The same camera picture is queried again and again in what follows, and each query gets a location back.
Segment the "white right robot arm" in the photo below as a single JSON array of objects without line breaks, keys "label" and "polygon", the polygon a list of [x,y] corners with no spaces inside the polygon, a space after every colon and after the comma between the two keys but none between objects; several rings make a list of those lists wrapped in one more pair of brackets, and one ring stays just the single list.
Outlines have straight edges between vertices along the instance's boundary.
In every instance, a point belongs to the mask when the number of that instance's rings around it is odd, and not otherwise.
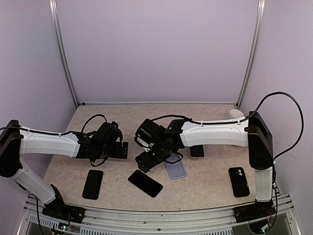
[{"label": "white right robot arm", "polygon": [[191,118],[171,115],[167,127],[157,119],[145,119],[138,127],[134,141],[144,148],[135,161],[147,173],[166,161],[171,153],[196,145],[235,145],[247,147],[249,164],[254,169],[256,202],[250,206],[254,217],[269,210],[272,198],[274,156],[272,134],[257,111],[247,117],[218,121],[194,121]]}]

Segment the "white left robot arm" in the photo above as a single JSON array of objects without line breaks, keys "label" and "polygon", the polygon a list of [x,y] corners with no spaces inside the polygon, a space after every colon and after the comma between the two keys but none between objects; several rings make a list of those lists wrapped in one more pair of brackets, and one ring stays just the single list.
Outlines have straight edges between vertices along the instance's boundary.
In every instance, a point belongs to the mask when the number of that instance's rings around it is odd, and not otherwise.
[{"label": "white left robot arm", "polygon": [[91,163],[98,159],[106,161],[108,158],[128,157],[128,143],[123,141],[122,132],[115,122],[104,122],[98,130],[86,134],[32,130],[21,126],[18,120],[11,120],[1,131],[0,175],[37,196],[59,218],[68,214],[68,206],[58,189],[46,184],[20,159],[21,155],[62,155],[88,159]]}]

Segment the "lilac silicone phone case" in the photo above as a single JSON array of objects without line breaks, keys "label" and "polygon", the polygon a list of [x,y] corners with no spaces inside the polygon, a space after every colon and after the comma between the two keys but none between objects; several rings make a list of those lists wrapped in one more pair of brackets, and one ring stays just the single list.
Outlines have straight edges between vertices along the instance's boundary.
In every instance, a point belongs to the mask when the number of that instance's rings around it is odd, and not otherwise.
[{"label": "lilac silicone phone case", "polygon": [[177,180],[187,176],[182,158],[183,155],[181,153],[171,152],[170,157],[165,161],[165,166],[171,180]]}]

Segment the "black phone silver frame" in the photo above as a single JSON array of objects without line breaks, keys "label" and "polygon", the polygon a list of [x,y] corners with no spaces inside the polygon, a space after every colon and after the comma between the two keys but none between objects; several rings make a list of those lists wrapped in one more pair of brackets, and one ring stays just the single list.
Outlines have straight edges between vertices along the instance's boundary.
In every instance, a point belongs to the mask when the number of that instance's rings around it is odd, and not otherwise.
[{"label": "black phone silver frame", "polygon": [[128,181],[152,198],[156,198],[163,190],[163,185],[149,177],[140,170],[135,170],[129,177]]}]

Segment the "black phone case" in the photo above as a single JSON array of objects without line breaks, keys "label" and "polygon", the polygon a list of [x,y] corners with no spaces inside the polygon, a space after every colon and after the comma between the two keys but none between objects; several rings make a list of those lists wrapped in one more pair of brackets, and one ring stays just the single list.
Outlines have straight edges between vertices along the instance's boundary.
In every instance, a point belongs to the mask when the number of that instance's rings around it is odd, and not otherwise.
[{"label": "black phone case", "polygon": [[250,195],[246,175],[242,167],[231,167],[228,170],[233,195],[236,198],[247,197]]}]

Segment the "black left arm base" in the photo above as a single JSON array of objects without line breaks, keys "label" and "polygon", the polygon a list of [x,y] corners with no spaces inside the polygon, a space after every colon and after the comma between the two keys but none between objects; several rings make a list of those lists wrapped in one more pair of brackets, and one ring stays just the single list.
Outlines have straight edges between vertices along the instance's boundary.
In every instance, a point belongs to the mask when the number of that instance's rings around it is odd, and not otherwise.
[{"label": "black left arm base", "polygon": [[85,215],[85,209],[65,204],[58,189],[54,185],[51,186],[55,192],[55,199],[44,205],[42,213],[53,218],[81,224]]}]

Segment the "black phone dark frame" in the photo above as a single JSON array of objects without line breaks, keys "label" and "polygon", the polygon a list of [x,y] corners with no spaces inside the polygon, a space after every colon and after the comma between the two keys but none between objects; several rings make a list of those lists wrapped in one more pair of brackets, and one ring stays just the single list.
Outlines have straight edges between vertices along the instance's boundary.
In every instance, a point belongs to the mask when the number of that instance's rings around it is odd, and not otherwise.
[{"label": "black phone dark frame", "polygon": [[89,200],[97,200],[103,179],[103,171],[90,170],[84,185],[82,197]]}]

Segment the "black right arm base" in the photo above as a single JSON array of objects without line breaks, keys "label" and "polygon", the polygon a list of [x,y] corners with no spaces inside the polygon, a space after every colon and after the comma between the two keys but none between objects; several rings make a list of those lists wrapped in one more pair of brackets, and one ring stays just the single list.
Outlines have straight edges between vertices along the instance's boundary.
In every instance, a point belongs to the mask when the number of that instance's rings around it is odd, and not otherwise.
[{"label": "black right arm base", "polygon": [[276,213],[272,199],[268,202],[255,200],[252,204],[235,207],[233,211],[237,223],[263,218]]}]

